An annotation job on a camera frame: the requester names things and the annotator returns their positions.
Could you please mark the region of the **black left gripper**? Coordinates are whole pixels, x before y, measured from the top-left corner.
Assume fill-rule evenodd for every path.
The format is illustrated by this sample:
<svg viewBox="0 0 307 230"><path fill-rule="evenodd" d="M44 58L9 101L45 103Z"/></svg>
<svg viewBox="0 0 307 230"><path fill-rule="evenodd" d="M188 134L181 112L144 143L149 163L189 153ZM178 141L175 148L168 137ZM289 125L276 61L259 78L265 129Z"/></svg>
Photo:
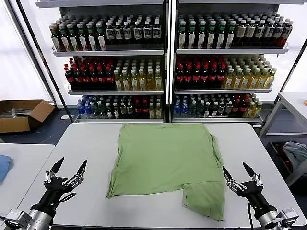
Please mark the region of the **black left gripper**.
<svg viewBox="0 0 307 230"><path fill-rule="evenodd" d="M63 181L63 178L57 177L56 173L62 166L64 157L60 158L50 170L46 171L44 179L45 193L37 204L34 204L30 210L37 210L44 213L55 213L57 205L63 194L71 192L73 186L78 186L84 180L87 160L79 167L77 173L70 179Z"/></svg>

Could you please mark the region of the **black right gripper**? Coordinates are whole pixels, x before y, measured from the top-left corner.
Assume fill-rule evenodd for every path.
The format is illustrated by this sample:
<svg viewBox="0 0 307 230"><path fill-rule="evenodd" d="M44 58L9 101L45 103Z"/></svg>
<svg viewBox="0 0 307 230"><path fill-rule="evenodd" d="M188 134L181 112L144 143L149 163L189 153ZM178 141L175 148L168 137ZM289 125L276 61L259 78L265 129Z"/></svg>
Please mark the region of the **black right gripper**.
<svg viewBox="0 0 307 230"><path fill-rule="evenodd" d="M233 192L240 191L240 196L245 197L253 207L255 212L254 216L256 218L270 211L276 211L276 207L270 205L261 193L263 190L261 175L255 173L245 162L243 162L243 166L250 176L251 181L243 182L242 184L234 180L228 170L224 166L222 167L228 188Z"/></svg>

